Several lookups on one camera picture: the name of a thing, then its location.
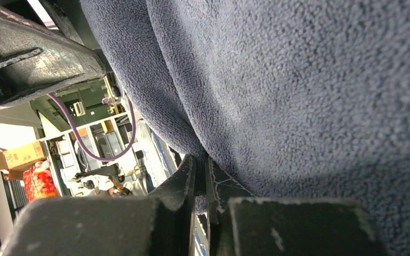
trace blue stripe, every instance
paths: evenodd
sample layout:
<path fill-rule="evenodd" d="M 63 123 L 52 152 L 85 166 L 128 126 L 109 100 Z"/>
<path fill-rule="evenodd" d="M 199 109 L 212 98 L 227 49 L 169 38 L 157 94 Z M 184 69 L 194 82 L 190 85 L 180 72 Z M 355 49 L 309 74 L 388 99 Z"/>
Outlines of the blue stripe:
<path fill-rule="evenodd" d="M 197 234 L 197 232 L 195 233 L 195 239 L 196 239 L 197 243 L 199 244 L 200 251 L 202 252 L 202 255 L 207 256 L 207 252 L 205 251 L 205 248 L 202 246 L 202 243 L 200 242 L 200 238 L 199 238 L 199 235 Z"/>
<path fill-rule="evenodd" d="M 161 156 L 164 160 L 167 171 L 169 172 L 169 175 L 172 175 L 174 172 L 172 172 L 172 169 L 170 168 L 169 162 L 167 162 L 167 157 L 165 156 L 164 151 L 162 150 L 160 139 L 158 138 L 158 135 L 156 135 L 156 133 L 154 131 L 152 131 L 152 134 L 153 134 L 153 137 L 155 138 L 156 145 L 158 146 L 158 149 L 159 149 L 159 151 L 161 153 Z"/>

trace metal shelf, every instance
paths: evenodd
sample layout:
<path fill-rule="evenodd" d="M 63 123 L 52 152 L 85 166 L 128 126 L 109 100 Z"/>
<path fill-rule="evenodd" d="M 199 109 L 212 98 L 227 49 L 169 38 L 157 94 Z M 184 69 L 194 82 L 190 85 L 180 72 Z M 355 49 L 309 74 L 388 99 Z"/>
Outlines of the metal shelf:
<path fill-rule="evenodd" d="M 96 156 L 99 156 L 100 152 L 98 151 L 97 141 L 95 140 L 95 137 L 93 136 L 93 132 L 92 132 L 92 129 L 90 128 L 90 126 L 85 127 L 85 129 L 87 130 L 87 136 L 89 136 L 90 143 L 92 144 L 93 153 Z M 100 166 L 105 166 L 106 165 L 101 161 L 97 160 L 97 162 L 98 162 L 98 165 L 100 165 Z"/>
<path fill-rule="evenodd" d="M 85 125 L 78 126 L 76 129 L 77 129 L 77 130 L 80 130 L 80 129 L 83 129 L 83 128 L 90 128 L 91 126 L 96 125 L 96 124 L 100 124 L 100 123 L 103 122 L 103 121 L 112 120 L 112 119 L 114 119 L 114 118 L 121 117 L 121 116 L 125 116 L 125 115 L 130 116 L 130 114 L 131 114 L 131 113 L 129 113 L 129 112 L 123 112 L 123 113 L 120 113 L 120 114 L 118 114 L 118 115 L 114 115 L 114 116 L 111 116 L 111 117 L 106 117 L 106 118 L 103 118 L 103 119 L 101 119 L 101 120 L 98 120 L 98 121 L 89 123 L 89 124 L 85 124 Z M 58 137 L 60 137 L 60 136 L 63 136 L 63 135 L 65 135 L 65 134 L 70 134 L 71 132 L 73 132 L 73 129 L 69 129 L 69 130 L 60 132 L 60 133 L 58 133 L 58 134 L 49 136 L 49 137 L 41 138 L 41 139 L 39 139 L 39 141 L 52 140 L 52 139 L 58 138 Z"/>
<path fill-rule="evenodd" d="M 111 119 L 112 126 L 114 127 L 114 133 L 117 135 L 117 139 L 119 140 L 120 146 L 122 146 L 122 151 L 125 150 L 125 144 L 123 143 L 122 135 L 120 134 L 119 126 L 115 121 L 115 118 Z"/>
<path fill-rule="evenodd" d="M 43 145 L 43 150 L 45 151 L 45 154 L 46 154 L 46 158 L 48 159 L 50 163 L 51 175 L 52 175 L 52 179 L 54 181 L 55 187 L 57 188 L 60 196 L 70 196 L 69 190 L 65 186 L 62 180 L 62 175 L 60 173 L 59 165 L 57 164 L 57 161 L 54 161 L 54 159 L 52 158 L 49 152 L 47 141 L 43 141 L 42 145 Z"/>
<path fill-rule="evenodd" d="M 73 145 L 70 135 L 69 134 L 65 135 L 65 139 L 67 140 L 68 146 L 70 147 L 70 153 L 73 155 L 73 161 L 75 162 L 75 166 L 79 168 L 80 165 L 79 165 L 79 161 L 77 159 L 76 153 L 75 153 L 75 146 Z"/>

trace cardboard box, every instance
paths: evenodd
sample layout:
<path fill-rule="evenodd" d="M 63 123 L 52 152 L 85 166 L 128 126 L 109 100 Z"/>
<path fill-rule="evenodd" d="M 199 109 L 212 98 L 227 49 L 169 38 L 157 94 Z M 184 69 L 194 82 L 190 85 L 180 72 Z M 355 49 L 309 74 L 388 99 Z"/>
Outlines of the cardboard box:
<path fill-rule="evenodd" d="M 70 145 L 67 140 L 56 141 L 57 150 L 61 155 L 70 154 Z"/>
<path fill-rule="evenodd" d="M 101 122 L 101 127 L 103 128 L 103 131 L 105 134 L 114 132 L 114 126 L 112 125 L 111 120 L 106 120 Z"/>
<path fill-rule="evenodd" d="M 9 170 L 9 174 L 4 174 L 5 180 L 23 180 L 24 171 Z"/>
<path fill-rule="evenodd" d="M 87 129 L 86 128 L 82 128 L 78 130 L 79 136 L 82 137 L 86 137 L 87 134 Z M 73 141 L 76 140 L 75 134 L 73 132 L 70 133 L 70 135 L 72 136 Z"/>
<path fill-rule="evenodd" d="M 26 171 L 38 161 L 46 159 L 42 143 L 34 143 L 0 152 L 0 170 Z"/>

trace orange object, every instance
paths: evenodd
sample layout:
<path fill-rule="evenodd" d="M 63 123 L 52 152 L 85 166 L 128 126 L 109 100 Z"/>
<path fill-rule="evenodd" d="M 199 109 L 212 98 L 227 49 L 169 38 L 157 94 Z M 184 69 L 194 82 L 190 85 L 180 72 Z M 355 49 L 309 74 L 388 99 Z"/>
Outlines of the orange object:
<path fill-rule="evenodd" d="M 29 202 L 47 197 L 58 197 L 48 161 L 37 162 L 23 174 L 24 187 Z"/>
<path fill-rule="evenodd" d="M 88 135 L 86 128 L 79 129 L 78 133 L 81 138 L 86 137 Z M 71 132 L 70 134 L 72 135 L 73 140 L 76 140 L 75 134 L 73 132 Z"/>

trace white shelving unit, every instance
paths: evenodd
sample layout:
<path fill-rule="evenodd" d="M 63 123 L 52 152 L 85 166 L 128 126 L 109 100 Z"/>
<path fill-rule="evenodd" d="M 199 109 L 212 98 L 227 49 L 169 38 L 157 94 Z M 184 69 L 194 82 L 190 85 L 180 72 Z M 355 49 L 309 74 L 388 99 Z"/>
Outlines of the white shelving unit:
<path fill-rule="evenodd" d="M 77 127 L 77 130 L 86 129 L 87 136 L 88 136 L 88 138 L 91 142 L 91 147 L 93 149 L 92 152 L 95 155 L 97 155 L 97 156 L 99 155 L 99 150 L 98 150 L 99 146 L 97 145 L 97 142 L 96 142 L 96 139 L 93 135 L 93 131 L 92 131 L 91 127 L 94 126 L 94 125 L 97 125 L 97 124 L 101 124 L 104 121 L 110 121 L 112 123 L 112 126 L 114 128 L 114 132 L 117 136 L 117 139 L 119 141 L 121 149 L 125 148 L 125 144 L 123 143 L 122 135 L 119 132 L 118 124 L 115 120 L 116 118 L 119 118 L 119 117 L 122 117 L 122 116 L 128 116 L 131 119 L 131 113 L 130 112 L 123 112 L 123 113 L 120 113 L 120 114 L 117 114 L 117 115 L 114 115 L 114 116 L 111 116 L 111 117 L 107 117 L 107 118 L 98 120 L 98 121 L 93 122 L 93 123 L 89 123 L 87 125 L 82 125 L 82 126 Z M 51 172 L 52 172 L 54 184 L 55 184 L 56 188 L 58 189 L 61 196 L 71 196 L 72 193 L 71 193 L 71 190 L 67 189 L 67 187 L 65 186 L 64 181 L 62 179 L 61 169 L 63 169 L 63 167 L 65 167 L 65 166 L 59 166 L 58 161 L 54 160 L 54 157 L 50 154 L 50 151 L 49 151 L 48 141 L 50 141 L 50 140 L 62 140 L 62 138 L 65 138 L 65 140 L 68 142 L 68 148 L 69 148 L 70 154 L 72 154 L 72 157 L 74 159 L 74 165 L 75 165 L 77 171 L 80 172 L 80 164 L 78 162 L 77 156 L 76 156 L 75 151 L 74 151 L 73 141 L 70 137 L 70 134 L 72 133 L 72 131 L 73 130 L 70 129 L 70 130 L 60 132 L 60 133 L 55 134 L 53 136 L 42 138 L 42 139 L 39 140 L 39 141 L 42 142 L 42 145 L 44 147 L 47 159 L 51 163 L 51 169 L 52 169 Z M 98 162 L 98 166 L 106 166 L 106 164 L 103 163 L 103 162 L 100 162 L 100 161 L 97 161 L 97 162 Z"/>

